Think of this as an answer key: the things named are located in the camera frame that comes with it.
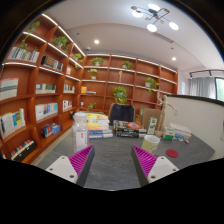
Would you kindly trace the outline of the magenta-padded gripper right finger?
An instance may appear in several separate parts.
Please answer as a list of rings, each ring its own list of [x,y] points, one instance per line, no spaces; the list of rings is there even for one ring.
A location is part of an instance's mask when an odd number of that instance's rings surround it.
[[[131,155],[141,187],[178,171],[165,156],[156,157],[135,145]]]

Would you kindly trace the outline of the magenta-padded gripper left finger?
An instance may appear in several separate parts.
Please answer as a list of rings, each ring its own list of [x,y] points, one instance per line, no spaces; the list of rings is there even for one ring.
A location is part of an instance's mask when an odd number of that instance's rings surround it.
[[[94,146],[88,146],[70,157],[60,156],[47,171],[83,187],[94,155]]]

